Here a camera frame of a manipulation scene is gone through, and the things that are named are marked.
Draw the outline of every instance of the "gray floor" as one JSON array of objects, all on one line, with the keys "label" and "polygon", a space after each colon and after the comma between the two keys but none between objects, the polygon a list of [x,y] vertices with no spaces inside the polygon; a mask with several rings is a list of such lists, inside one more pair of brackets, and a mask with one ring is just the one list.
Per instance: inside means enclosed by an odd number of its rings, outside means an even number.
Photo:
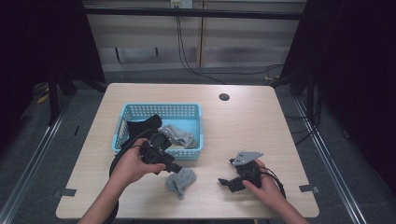
[{"label": "gray floor", "polygon": [[[162,69],[139,71],[106,72],[107,83],[112,82],[146,82],[146,83],[198,83],[198,84],[234,84],[234,85],[265,85],[279,75],[281,67],[267,73],[246,75],[265,70],[265,67],[225,67],[225,68],[194,68],[194,71],[205,74],[192,74],[185,69]],[[207,74],[225,72],[228,74]],[[71,98],[64,118],[49,145],[43,161],[26,191],[21,204],[13,217],[13,223],[75,223],[75,220],[60,220],[55,216],[60,201],[52,194],[66,186],[79,151],[91,127],[103,94],[90,89],[82,83],[76,83],[78,92]],[[49,102],[41,105],[35,99],[22,117],[20,131],[8,147],[7,153],[0,159],[0,206],[4,205],[14,190],[19,177],[29,160],[35,153],[41,137],[48,129],[50,117]],[[307,135],[302,119],[290,96],[289,87],[276,88],[276,95],[287,118],[290,133],[295,142]],[[67,99],[61,96],[61,104]],[[359,148],[353,141],[343,135],[343,126],[338,123],[331,111],[324,104],[321,110],[318,130],[322,135],[332,158],[340,173],[356,198],[367,223],[393,223],[396,220],[396,200],[381,181],[380,177],[362,158]],[[320,192],[315,194],[320,214],[309,218],[311,223],[353,223],[346,210],[345,203],[339,195],[318,150],[311,138],[307,138],[297,146],[305,172],[311,185],[317,186]],[[130,220],[117,220],[116,223],[130,223]],[[269,220],[270,223],[281,223]],[[252,223],[251,220],[213,220],[212,223]]]}]

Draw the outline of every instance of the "person's left hand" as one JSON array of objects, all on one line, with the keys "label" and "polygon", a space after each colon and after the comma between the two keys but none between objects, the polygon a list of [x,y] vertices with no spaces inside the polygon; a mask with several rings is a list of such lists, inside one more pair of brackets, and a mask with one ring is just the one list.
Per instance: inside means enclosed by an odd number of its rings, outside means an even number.
[{"label": "person's left hand", "polygon": [[[134,146],[142,146],[146,141],[148,141],[146,138],[139,138],[134,142]],[[165,165],[162,163],[143,163],[140,159],[139,149],[140,147],[132,147],[122,155],[110,179],[116,179],[126,188],[145,174],[159,173],[165,169]]]}]

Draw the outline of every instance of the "black circle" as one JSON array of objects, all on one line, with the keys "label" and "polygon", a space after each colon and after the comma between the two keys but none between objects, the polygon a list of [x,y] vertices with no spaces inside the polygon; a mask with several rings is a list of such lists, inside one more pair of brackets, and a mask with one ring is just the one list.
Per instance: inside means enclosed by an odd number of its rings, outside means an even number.
[{"label": "black circle", "polygon": [[219,98],[222,101],[228,101],[228,100],[230,100],[230,95],[227,94],[227,93],[222,93],[222,94],[219,95]]}]

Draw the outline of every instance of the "black tape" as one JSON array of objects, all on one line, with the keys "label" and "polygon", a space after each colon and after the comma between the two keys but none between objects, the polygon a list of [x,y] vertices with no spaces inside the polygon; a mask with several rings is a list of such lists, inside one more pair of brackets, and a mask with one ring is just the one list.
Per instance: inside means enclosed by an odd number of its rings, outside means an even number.
[{"label": "black tape", "polygon": [[53,192],[52,197],[62,198],[62,196],[74,197],[76,195],[76,189],[58,189]]},{"label": "black tape", "polygon": [[316,186],[312,187],[311,185],[301,185],[301,186],[299,186],[299,188],[300,188],[301,192],[312,191],[314,194],[320,192],[318,187],[316,187]]}]

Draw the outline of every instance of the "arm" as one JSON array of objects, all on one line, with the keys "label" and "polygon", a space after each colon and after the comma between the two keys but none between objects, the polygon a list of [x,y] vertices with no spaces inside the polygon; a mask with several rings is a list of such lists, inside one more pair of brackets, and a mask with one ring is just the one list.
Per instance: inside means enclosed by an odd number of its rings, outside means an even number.
[{"label": "arm", "polygon": [[[134,146],[141,146],[147,139],[138,139]],[[148,173],[159,173],[164,164],[145,164],[140,160],[139,147],[133,147],[120,158],[111,177],[99,196],[78,223],[103,223],[109,216],[117,200],[130,184]]]},{"label": "arm", "polygon": [[[256,160],[260,167],[264,164]],[[268,175],[262,175],[262,187],[256,188],[250,182],[244,180],[242,184],[265,205],[276,211],[285,223],[305,224],[309,223],[280,193],[275,181]]]}]

